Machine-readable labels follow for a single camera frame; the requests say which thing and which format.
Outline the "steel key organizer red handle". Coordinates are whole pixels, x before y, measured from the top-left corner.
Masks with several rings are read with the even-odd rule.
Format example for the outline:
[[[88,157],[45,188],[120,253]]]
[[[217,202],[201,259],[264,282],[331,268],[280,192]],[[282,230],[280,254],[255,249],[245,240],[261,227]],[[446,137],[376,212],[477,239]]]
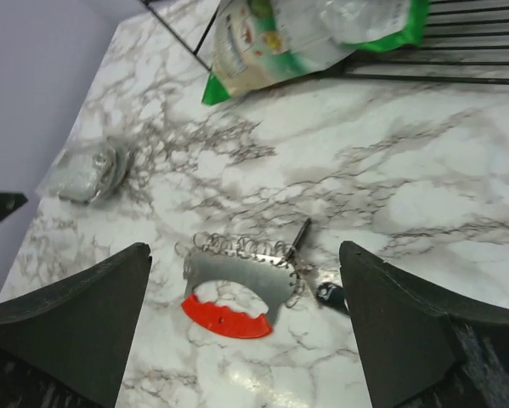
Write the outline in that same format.
[[[303,291],[298,255],[286,260],[291,243],[261,241],[248,235],[194,234],[184,256],[186,287],[182,310],[198,326],[219,336],[242,340],[269,336],[280,307]],[[249,289],[268,310],[251,317],[225,305],[201,301],[195,289],[213,281]]]

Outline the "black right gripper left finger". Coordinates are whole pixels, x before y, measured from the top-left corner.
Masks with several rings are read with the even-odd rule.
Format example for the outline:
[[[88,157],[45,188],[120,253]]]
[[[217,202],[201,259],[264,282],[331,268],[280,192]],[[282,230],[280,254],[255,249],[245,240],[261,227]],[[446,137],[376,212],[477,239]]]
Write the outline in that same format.
[[[113,407],[152,257],[134,243],[0,303],[0,407]]]

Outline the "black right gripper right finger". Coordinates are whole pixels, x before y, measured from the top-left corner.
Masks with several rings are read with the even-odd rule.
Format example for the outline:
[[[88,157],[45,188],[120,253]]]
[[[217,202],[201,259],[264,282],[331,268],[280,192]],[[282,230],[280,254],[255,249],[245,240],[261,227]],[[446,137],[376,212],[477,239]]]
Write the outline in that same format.
[[[340,273],[374,407],[509,407],[509,309],[344,241]]]

